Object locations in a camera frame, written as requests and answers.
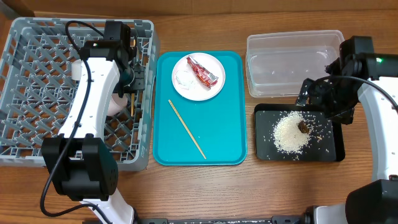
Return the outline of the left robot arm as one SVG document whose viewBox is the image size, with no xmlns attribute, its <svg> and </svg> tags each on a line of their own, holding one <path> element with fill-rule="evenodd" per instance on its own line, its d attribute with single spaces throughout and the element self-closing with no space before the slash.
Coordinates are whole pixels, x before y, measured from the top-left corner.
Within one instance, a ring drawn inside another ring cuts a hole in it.
<svg viewBox="0 0 398 224">
<path fill-rule="evenodd" d="M 45 138 L 42 157 L 49 172 L 40 210 L 59 217 L 88 207 L 102 223 L 137 223 L 135 209 L 117 189 L 118 165 L 104 142 L 113 95 L 134 93 L 137 38 L 121 21 L 107 21 L 100 40 L 72 46 L 81 60 L 78 89 L 57 136 Z"/>
</svg>

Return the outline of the wooden chopstick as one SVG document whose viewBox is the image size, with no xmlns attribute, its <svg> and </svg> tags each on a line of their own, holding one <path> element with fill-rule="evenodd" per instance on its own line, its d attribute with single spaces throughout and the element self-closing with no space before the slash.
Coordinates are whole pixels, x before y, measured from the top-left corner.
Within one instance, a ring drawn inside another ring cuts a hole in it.
<svg viewBox="0 0 398 224">
<path fill-rule="evenodd" d="M 130 63 L 130 66 L 132 68 L 132 73 L 133 73 L 132 82 L 134 82 L 134 80 L 135 80 L 135 71 L 134 71 L 135 61 L 134 61 L 134 59 L 135 59 L 136 55 L 137 55 L 137 39 L 134 39 L 133 46 L 132 46 L 132 56 L 133 56 L 133 58 L 132 58 L 131 63 Z M 134 98 L 135 98 L 135 93 L 132 93 L 131 94 L 131 116 L 134 115 Z"/>
<path fill-rule="evenodd" d="M 204 152 L 202 151 L 201 147 L 199 146 L 199 144 L 197 143 L 197 140 L 195 139 L 195 137 L 193 136 L 193 134 L 191 133 L 191 131 L 189 130 L 188 126 L 186 125 L 186 123 L 184 122 L 183 118 L 181 117 L 180 113 L 178 112 L 178 110 L 176 109 L 176 107 L 174 106 L 174 104 L 172 103 L 171 100 L 168 100 L 169 105 L 172 107 L 174 113 L 176 114 L 176 116 L 178 117 L 179 121 L 181 122 L 182 126 L 184 127 L 184 129 L 186 130 L 187 134 L 190 136 L 190 139 L 193 141 L 194 145 L 197 147 L 197 149 L 199 150 L 200 154 L 202 155 L 202 157 L 204 158 L 204 160 L 207 160 Z"/>
</svg>

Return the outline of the pink bowl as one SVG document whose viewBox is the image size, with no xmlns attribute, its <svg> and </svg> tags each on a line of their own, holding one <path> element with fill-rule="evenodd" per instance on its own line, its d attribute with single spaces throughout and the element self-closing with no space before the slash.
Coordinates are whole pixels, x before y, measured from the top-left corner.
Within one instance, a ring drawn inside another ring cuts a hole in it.
<svg viewBox="0 0 398 224">
<path fill-rule="evenodd" d="M 117 93 L 113 93 L 111 95 L 111 99 L 109 101 L 109 107 L 108 107 L 108 112 L 107 116 L 114 116 L 120 111 L 122 111 L 128 103 L 128 99 L 125 95 L 122 97 L 119 97 Z"/>
</svg>

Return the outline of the grey-green bowl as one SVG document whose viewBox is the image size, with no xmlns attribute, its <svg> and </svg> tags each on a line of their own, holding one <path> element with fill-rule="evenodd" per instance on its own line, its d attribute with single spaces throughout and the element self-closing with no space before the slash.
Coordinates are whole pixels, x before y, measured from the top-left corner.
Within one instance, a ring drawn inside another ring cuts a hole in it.
<svg viewBox="0 0 398 224">
<path fill-rule="evenodd" d="M 82 64 L 82 61 L 80 59 L 78 59 L 78 60 L 76 60 L 76 61 L 74 61 L 72 63 L 72 74 L 71 74 L 71 76 L 72 76 L 72 79 L 74 81 L 80 81 L 80 78 L 81 78 L 81 64 Z"/>
</svg>

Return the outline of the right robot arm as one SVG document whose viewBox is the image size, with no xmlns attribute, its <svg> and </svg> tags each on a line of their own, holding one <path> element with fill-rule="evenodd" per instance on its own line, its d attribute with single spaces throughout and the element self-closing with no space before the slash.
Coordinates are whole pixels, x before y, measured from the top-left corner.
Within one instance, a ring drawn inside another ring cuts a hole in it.
<svg viewBox="0 0 398 224">
<path fill-rule="evenodd" d="M 327 76 L 303 81 L 296 104 L 313 105 L 341 124 L 353 122 L 361 103 L 373 154 L 372 182 L 352 191 L 344 203 L 314 206 L 304 223 L 397 223 L 397 56 L 377 54 L 373 40 L 352 36 Z"/>
</svg>

